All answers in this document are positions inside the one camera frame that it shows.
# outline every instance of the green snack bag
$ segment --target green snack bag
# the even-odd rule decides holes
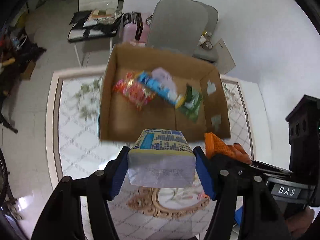
[[[192,86],[187,84],[185,101],[179,107],[179,110],[183,112],[190,120],[192,120],[193,122],[196,122],[198,119],[198,113],[199,113],[201,101],[202,101],[202,95],[197,90],[195,90]]]

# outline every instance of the pink suitcase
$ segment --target pink suitcase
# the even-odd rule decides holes
[[[139,43],[139,46],[145,44],[150,31],[150,26],[147,25],[146,19],[151,15],[151,13],[131,13],[131,19],[129,19],[130,16],[124,14],[122,41]]]

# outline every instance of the bolt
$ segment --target bolt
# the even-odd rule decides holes
[[[104,174],[103,170],[97,170],[94,174],[96,174],[97,176],[102,176]]]
[[[256,182],[261,182],[262,181],[262,178],[260,176],[254,176],[253,179],[256,181]]]
[[[70,176],[64,176],[64,177],[62,178],[62,182],[68,182],[70,179],[71,179]]]
[[[221,170],[221,171],[220,171],[220,174],[221,174],[222,176],[228,176],[228,175],[229,175],[229,171],[227,171],[227,170]]]

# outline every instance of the cardboard sheet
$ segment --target cardboard sheet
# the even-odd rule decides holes
[[[157,67],[164,68],[173,76],[178,93],[185,94],[187,83],[202,93],[204,100],[196,123],[159,97],[139,112],[120,93],[112,92],[113,85],[127,72],[151,72]],[[210,95],[207,94],[208,80],[216,87]],[[109,58],[100,100],[100,140],[134,142],[144,129],[152,128],[179,130],[188,142],[203,140],[205,132],[230,138],[228,108],[220,75],[213,65],[199,59],[128,44],[116,45]],[[214,116],[221,117],[218,128],[212,124]]]

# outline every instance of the red snack bag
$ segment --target red snack bag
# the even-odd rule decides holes
[[[156,94],[134,80],[133,76],[134,75],[129,72],[126,79],[121,79],[114,85],[113,91],[120,92],[131,103],[135,104],[137,110],[140,111],[142,106],[150,102]]]

